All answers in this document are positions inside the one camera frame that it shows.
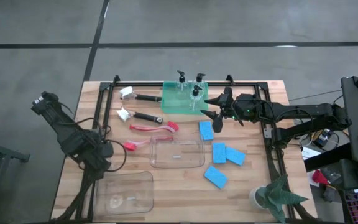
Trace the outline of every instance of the green plant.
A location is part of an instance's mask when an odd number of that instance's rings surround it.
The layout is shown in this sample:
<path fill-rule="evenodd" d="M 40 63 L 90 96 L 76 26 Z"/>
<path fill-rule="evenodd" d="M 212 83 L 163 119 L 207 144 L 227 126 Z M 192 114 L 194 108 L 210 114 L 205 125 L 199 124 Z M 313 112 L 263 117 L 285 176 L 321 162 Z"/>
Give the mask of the green plant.
<path fill-rule="evenodd" d="M 283 175 L 266 187 L 258 189 L 255 199 L 263 208 L 268 208 L 270 213 L 281 223 L 285 223 L 283 205 L 294 205 L 307 200 L 307 198 L 283 190 L 288 175 Z"/>

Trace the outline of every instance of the black handle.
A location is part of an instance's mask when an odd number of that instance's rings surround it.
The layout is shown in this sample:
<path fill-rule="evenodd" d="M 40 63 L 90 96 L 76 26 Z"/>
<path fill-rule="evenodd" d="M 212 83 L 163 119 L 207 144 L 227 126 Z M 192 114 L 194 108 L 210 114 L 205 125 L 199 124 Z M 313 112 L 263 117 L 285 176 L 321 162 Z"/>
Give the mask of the black handle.
<path fill-rule="evenodd" d="M 142 94 L 136 94 L 135 99 L 155 101 L 155 102 L 161 101 L 161 97 L 159 97 L 159 96 L 148 96 L 148 95 L 142 95 Z"/>
<path fill-rule="evenodd" d="M 140 118 L 140 119 L 145 119 L 147 121 L 153 121 L 153 122 L 156 122 L 158 124 L 162 124 L 162 118 L 159 118 L 159 117 L 155 117 L 155 116 L 151 116 L 151 115 L 147 115 L 147 114 L 142 114 L 142 113 L 138 113 L 138 112 L 135 112 L 134 117 L 135 118 Z"/>

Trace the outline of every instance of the plastic tray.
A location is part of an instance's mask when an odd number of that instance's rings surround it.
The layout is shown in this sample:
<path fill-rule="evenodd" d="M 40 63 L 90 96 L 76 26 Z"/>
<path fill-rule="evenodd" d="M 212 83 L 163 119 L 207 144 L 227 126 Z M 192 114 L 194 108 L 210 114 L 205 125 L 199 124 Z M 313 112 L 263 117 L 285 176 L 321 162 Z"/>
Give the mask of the plastic tray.
<path fill-rule="evenodd" d="M 104 178 L 96 183 L 96 217 L 149 212 L 153 205 L 153 175 L 150 172 L 121 175 L 105 173 Z"/>
<path fill-rule="evenodd" d="M 196 104 L 196 109 L 192 110 L 193 100 L 190 98 L 191 82 L 188 82 L 188 88 L 178 91 L 177 83 L 174 81 L 165 81 L 162 85 L 161 110 L 165 114 L 195 114 L 202 115 L 200 110 L 208 110 L 208 104 L 204 100 L 208 99 L 208 83 L 203 88 L 203 97 Z"/>
<path fill-rule="evenodd" d="M 204 163 L 204 142 L 199 134 L 174 135 L 173 141 L 151 142 L 150 164 L 154 168 L 191 168 Z"/>

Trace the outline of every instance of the blue sponge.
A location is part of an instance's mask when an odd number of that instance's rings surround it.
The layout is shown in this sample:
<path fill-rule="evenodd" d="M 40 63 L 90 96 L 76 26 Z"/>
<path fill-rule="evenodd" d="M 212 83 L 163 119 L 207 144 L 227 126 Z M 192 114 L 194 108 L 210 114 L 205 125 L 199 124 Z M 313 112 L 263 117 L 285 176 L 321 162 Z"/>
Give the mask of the blue sponge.
<path fill-rule="evenodd" d="M 246 154 L 233 148 L 226 147 L 226 159 L 229 159 L 233 163 L 241 166 L 246 159 Z"/>
<path fill-rule="evenodd" d="M 204 141 L 213 140 L 212 124 L 210 121 L 200 121 L 200 134 Z"/>
<path fill-rule="evenodd" d="M 226 149 L 224 143 L 212 143 L 212 162 L 226 163 Z"/>
<path fill-rule="evenodd" d="M 209 166 L 204 177 L 211 181 L 214 185 L 222 189 L 227 182 L 227 177 L 213 166 Z"/>

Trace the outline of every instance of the potted plant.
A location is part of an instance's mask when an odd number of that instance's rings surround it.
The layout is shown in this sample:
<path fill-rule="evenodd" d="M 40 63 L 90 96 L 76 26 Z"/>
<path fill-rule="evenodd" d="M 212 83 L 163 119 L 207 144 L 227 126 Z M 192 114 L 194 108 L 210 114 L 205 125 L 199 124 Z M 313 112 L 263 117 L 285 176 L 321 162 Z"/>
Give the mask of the potted plant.
<path fill-rule="evenodd" d="M 281 223 L 285 223 L 283 205 L 294 205 L 307 200 L 307 198 L 283 190 L 288 175 L 283 175 L 268 186 L 257 187 L 251 190 L 249 199 L 251 204 L 260 209 L 268 208 L 270 213 Z"/>

